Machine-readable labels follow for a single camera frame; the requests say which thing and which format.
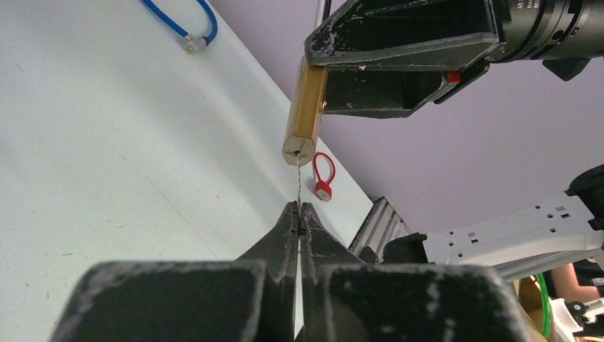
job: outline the red loop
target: red loop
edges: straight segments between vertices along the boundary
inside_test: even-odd
[[[333,181],[333,179],[335,178],[335,164],[333,163],[333,160],[331,159],[330,156],[326,155],[323,152],[317,152],[315,154],[315,157],[313,158],[313,169],[315,170],[315,175],[317,175],[317,180],[320,182],[321,179],[321,175],[319,175],[319,169],[317,168],[317,157],[319,155],[324,156],[325,158],[327,158],[327,160],[329,161],[329,163],[331,164],[331,175],[329,176],[329,179],[327,180],[327,185],[331,184],[331,182]]]

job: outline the blue cable connector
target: blue cable connector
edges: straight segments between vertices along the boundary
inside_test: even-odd
[[[189,32],[186,32],[169,16],[167,16],[166,13],[164,13],[161,9],[155,6],[152,0],[142,0],[142,2],[146,5],[146,7],[149,8],[149,10],[151,10],[151,12],[153,12],[159,19],[161,19],[161,21],[163,21],[172,30],[174,30],[181,37],[187,40],[186,44],[184,45],[184,49],[189,54],[194,54],[198,51],[205,49],[216,38],[216,35],[218,34],[218,21],[216,20],[216,16],[214,15],[212,8],[210,8],[210,6],[205,0],[197,0],[197,2],[199,2],[199,4],[202,5],[204,11],[206,11],[212,30],[210,31],[209,35],[201,36],[199,38],[195,38],[189,35]]]

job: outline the blue cable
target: blue cable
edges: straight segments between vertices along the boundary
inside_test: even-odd
[[[142,2],[149,8],[149,10],[151,10],[151,12],[153,12],[159,19],[166,23],[166,25],[168,25],[181,37],[188,37],[189,33],[186,32],[182,27],[178,26],[178,24],[176,24],[172,19],[170,19],[169,16],[167,16],[166,13],[164,13],[161,9],[155,6],[152,0],[142,0]],[[218,21],[216,20],[214,12],[205,0],[197,0],[197,2],[199,2],[199,4],[202,5],[202,8],[206,11],[206,14],[209,17],[210,24],[212,26],[212,31],[210,31],[210,34],[205,37],[207,38],[207,43],[210,44],[218,34]]]
[[[207,36],[208,44],[210,44],[218,34],[218,21],[216,20],[214,12],[205,0],[197,0],[197,2],[199,2],[199,4],[202,5],[203,9],[206,11],[209,18],[209,22],[212,25],[212,31],[210,31],[209,35]]]

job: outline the red cable tie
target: red cable tie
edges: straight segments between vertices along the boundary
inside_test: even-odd
[[[327,180],[327,182],[325,182],[321,179],[321,175],[319,174],[319,170],[317,168],[317,157],[319,155],[322,155],[325,158],[327,158],[327,160],[331,164],[331,175],[329,176],[329,179]],[[330,156],[326,155],[323,152],[317,152],[315,154],[315,157],[313,158],[313,169],[315,170],[315,175],[317,175],[317,184],[315,185],[315,194],[317,195],[317,197],[322,199],[324,202],[327,202],[327,201],[331,200],[332,191],[331,191],[330,184],[331,184],[331,182],[333,182],[333,179],[335,178],[335,163],[333,162],[333,160],[331,159]]]

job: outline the green cable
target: green cable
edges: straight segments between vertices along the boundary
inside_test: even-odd
[[[541,289],[541,304],[543,305],[543,337],[548,338],[551,329],[551,307],[549,306],[549,295],[547,293],[546,280],[543,274],[535,275]]]

